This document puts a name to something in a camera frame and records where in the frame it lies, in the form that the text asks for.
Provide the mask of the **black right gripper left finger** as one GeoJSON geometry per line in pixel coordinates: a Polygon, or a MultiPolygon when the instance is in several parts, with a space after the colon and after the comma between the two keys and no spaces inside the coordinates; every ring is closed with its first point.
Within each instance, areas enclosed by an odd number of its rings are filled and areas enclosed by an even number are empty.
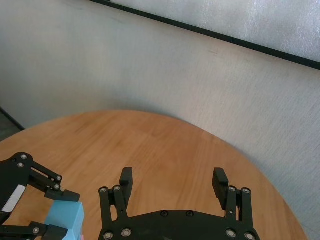
{"type": "Polygon", "coordinates": [[[115,206],[117,220],[128,218],[127,208],[133,189],[133,170],[131,167],[122,169],[119,184],[112,188],[106,186],[98,190],[102,223],[112,222],[111,206],[115,206]]]}

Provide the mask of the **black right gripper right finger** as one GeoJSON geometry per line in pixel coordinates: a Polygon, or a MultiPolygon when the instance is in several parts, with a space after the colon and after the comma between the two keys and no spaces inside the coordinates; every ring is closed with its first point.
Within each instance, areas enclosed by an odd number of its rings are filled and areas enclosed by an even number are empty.
{"type": "Polygon", "coordinates": [[[229,185],[224,169],[219,167],[213,170],[212,186],[226,219],[236,221],[238,209],[239,222],[253,223],[252,191],[249,188],[237,189],[229,185]]]}

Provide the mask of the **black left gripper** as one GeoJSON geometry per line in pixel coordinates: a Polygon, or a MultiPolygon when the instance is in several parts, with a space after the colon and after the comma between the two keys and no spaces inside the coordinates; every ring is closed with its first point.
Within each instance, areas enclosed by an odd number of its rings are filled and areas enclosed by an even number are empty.
{"type": "Polygon", "coordinates": [[[68,229],[31,222],[29,226],[2,225],[9,219],[28,185],[55,201],[78,202],[80,195],[62,190],[63,177],[34,161],[26,152],[18,152],[0,162],[0,239],[1,240],[63,240],[68,229]]]}

